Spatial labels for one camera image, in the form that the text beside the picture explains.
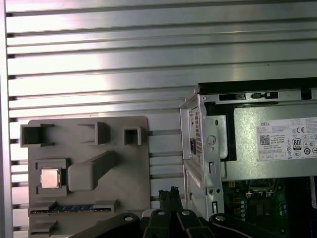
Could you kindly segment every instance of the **qr code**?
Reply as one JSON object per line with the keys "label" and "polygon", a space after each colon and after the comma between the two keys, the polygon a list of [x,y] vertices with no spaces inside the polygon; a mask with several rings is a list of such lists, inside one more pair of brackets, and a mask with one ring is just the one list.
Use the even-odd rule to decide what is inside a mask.
{"label": "qr code", "polygon": [[269,145],[269,135],[260,135],[260,145]]}

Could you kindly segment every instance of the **regulatory label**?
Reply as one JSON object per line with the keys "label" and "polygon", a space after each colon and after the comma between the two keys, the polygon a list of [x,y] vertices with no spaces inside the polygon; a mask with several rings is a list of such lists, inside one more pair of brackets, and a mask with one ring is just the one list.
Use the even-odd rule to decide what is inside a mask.
{"label": "regulatory label", "polygon": [[317,157],[317,118],[262,122],[257,137],[259,161]]}

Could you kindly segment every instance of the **green circuit board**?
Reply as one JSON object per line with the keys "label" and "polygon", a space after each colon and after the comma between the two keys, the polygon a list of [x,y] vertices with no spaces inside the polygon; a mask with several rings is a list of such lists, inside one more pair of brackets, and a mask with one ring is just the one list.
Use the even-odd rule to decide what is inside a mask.
{"label": "green circuit board", "polygon": [[225,213],[288,238],[284,179],[223,182]]}

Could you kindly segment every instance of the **metal wall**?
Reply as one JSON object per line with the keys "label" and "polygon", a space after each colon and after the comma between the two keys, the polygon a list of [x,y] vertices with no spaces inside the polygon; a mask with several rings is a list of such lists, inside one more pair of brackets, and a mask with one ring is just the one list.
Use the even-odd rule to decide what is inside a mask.
{"label": "metal wall", "polygon": [[314,1],[6,0],[6,12],[15,238],[29,225],[22,123],[147,116],[157,207],[159,189],[183,191],[178,108],[195,84],[317,74]]}

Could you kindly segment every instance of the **80 plus logo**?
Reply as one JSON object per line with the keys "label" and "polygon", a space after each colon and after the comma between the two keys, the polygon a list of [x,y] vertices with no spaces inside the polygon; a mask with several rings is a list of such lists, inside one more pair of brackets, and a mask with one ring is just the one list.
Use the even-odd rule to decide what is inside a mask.
{"label": "80 plus logo", "polygon": [[302,149],[302,142],[298,139],[293,139],[293,150],[301,150]]}

